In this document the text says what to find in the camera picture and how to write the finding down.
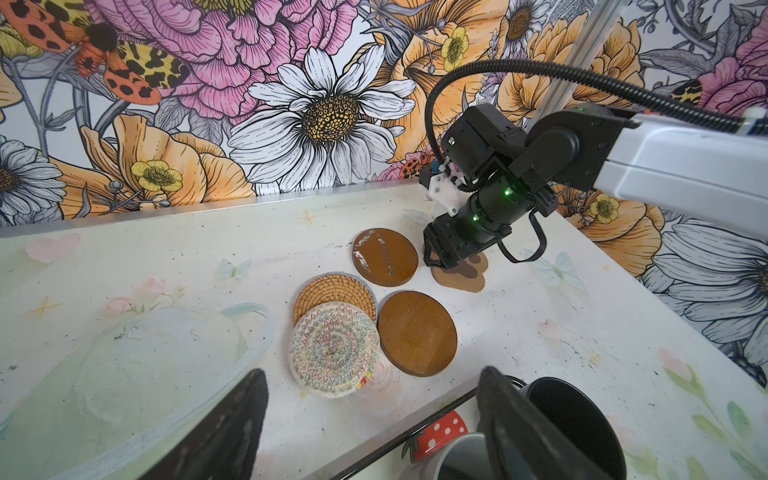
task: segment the table surface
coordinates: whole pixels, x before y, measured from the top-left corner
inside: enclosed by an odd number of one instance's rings
[[[707,478],[695,476],[699,469],[708,478],[764,478],[766,393],[557,214],[541,220],[549,273],[541,263],[513,265],[492,247],[480,293],[438,285],[422,261],[403,286],[369,285],[379,307],[395,292],[417,290],[452,315],[458,350],[438,375],[408,376],[380,356],[371,382],[350,396],[304,392],[286,352],[301,287],[323,273],[356,274],[352,241],[368,228],[396,230],[421,251],[423,225],[405,210],[431,214],[434,205],[416,184],[348,190],[0,239],[6,432],[53,368],[134,314],[123,310],[131,299],[136,305],[137,291],[160,292],[161,300],[174,297],[172,309],[269,309],[263,335],[239,326],[263,352],[256,365],[270,390],[254,478],[330,477],[394,438],[418,412],[469,391],[486,365],[528,382],[556,376],[581,389],[617,431],[629,478]],[[505,244],[515,255],[535,249],[525,219]],[[186,293],[180,300],[179,286]],[[8,448],[2,439],[0,425],[0,465]]]

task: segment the coaster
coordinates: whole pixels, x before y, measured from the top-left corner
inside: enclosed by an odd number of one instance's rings
[[[414,376],[432,376],[449,365],[458,338],[451,316],[437,300],[400,292],[379,312],[382,349],[393,365]]]
[[[312,280],[301,290],[293,304],[293,325],[312,308],[328,302],[351,303],[376,323],[376,299],[368,287],[353,276],[333,273]]]
[[[301,317],[288,345],[291,373],[318,396],[331,399],[361,389],[379,355],[371,319],[349,303],[318,305]]]
[[[488,258],[484,253],[473,255],[462,260],[457,266],[449,269],[432,268],[432,278],[440,285],[466,292],[477,293],[485,288],[483,273],[488,269]]]
[[[404,284],[419,266],[419,255],[408,239],[386,228],[374,228],[358,235],[352,257],[360,275],[381,286]]]

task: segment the wooden coaster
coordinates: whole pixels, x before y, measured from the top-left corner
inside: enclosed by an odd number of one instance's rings
[[[453,360],[458,339],[448,312],[419,292],[401,292],[379,313],[382,350],[397,368],[414,376],[432,376]]]
[[[432,268],[435,282],[448,288],[477,293],[485,288],[483,272],[488,269],[488,258],[484,253],[473,255],[458,263],[458,266],[444,269]]]
[[[376,299],[368,287],[353,276],[332,273],[314,279],[301,290],[293,304],[293,325],[305,313],[327,302],[351,303],[376,322]]]
[[[403,235],[386,228],[374,228],[357,236],[352,261],[369,282],[400,286],[416,272],[419,255]]]

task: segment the pink heart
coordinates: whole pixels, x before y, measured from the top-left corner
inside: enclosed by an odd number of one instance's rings
[[[76,233],[69,233],[58,240],[38,238],[27,243],[27,255],[38,262],[53,263],[66,257],[79,243],[80,235]]]

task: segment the floral wallpaper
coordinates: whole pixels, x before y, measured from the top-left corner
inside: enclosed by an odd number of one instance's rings
[[[0,2],[0,226],[414,177],[432,86],[487,58],[563,62],[596,0]],[[729,114],[766,106],[766,0],[635,0],[594,71]],[[526,126],[537,75],[463,78]],[[634,108],[593,88],[571,103]],[[766,385],[768,246],[557,187],[559,212]]]
[[[633,2],[622,15],[630,39],[624,51],[611,54],[619,45],[607,41],[592,68],[711,111],[741,115],[751,106],[768,107],[765,5]],[[611,37],[619,32],[627,38],[618,25]],[[577,88],[574,99],[582,92]],[[612,101],[598,95],[591,101]],[[498,105],[509,112],[501,95]],[[518,122],[526,115],[507,113]],[[768,243],[600,191],[555,190],[563,217],[766,387]]]

